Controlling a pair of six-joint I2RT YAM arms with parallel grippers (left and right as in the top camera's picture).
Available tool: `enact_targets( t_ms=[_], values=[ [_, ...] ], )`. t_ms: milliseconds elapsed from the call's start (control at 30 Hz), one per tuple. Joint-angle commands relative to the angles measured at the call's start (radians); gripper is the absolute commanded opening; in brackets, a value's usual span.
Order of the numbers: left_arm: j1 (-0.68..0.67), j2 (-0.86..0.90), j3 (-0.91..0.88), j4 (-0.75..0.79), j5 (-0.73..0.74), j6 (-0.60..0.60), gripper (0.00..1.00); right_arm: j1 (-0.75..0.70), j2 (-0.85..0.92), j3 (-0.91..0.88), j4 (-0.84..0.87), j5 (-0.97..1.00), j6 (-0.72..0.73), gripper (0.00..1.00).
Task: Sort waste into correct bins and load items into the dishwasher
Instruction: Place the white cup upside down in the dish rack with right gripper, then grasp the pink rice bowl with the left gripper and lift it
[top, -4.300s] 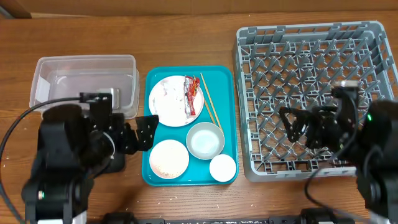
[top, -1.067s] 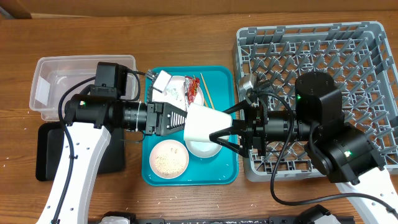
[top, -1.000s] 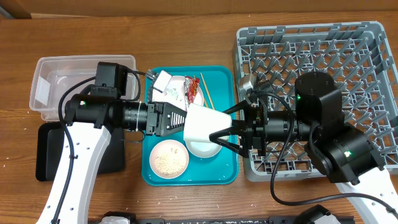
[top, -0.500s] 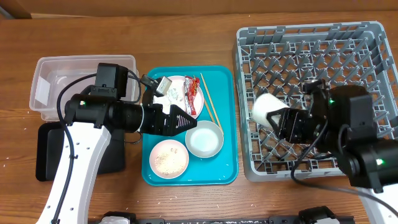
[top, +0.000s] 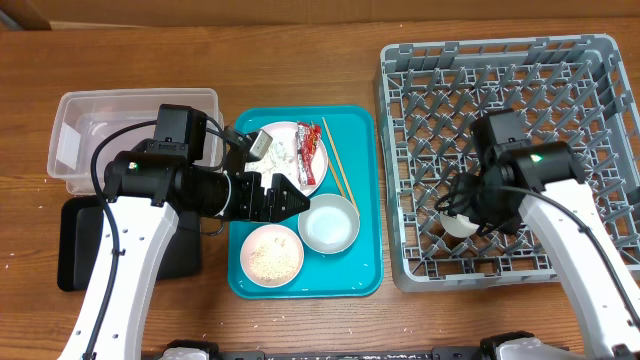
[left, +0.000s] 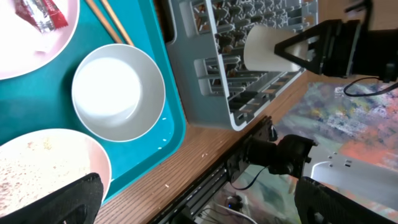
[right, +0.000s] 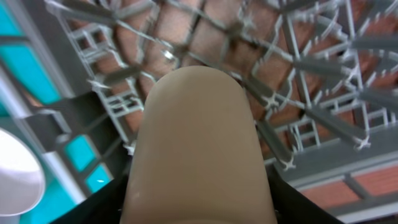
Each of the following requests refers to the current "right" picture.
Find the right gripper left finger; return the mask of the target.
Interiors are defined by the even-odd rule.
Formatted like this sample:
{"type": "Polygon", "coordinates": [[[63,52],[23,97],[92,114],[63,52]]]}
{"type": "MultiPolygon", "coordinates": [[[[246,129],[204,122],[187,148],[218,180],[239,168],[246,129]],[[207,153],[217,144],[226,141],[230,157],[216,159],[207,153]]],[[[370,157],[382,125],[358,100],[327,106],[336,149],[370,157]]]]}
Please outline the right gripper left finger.
{"type": "Polygon", "coordinates": [[[127,182],[127,175],[112,180],[51,224],[118,224],[127,182]]]}

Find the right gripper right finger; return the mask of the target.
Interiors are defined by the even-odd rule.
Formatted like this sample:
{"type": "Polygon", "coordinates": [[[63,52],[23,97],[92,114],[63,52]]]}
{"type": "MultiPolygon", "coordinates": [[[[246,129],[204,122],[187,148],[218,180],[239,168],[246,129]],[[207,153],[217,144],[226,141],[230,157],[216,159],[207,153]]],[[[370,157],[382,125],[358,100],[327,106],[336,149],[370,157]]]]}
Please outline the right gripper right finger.
{"type": "Polygon", "coordinates": [[[291,187],[273,165],[267,178],[278,224],[343,224],[291,187]]]}

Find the white cup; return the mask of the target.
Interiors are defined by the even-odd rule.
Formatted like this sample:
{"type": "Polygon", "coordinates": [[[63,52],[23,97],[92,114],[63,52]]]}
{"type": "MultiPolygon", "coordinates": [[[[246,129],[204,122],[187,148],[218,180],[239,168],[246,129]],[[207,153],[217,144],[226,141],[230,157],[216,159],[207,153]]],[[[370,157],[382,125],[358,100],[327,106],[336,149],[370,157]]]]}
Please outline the white cup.
{"type": "Polygon", "coordinates": [[[121,223],[275,223],[241,86],[202,66],[162,77],[147,97],[121,223]]]}

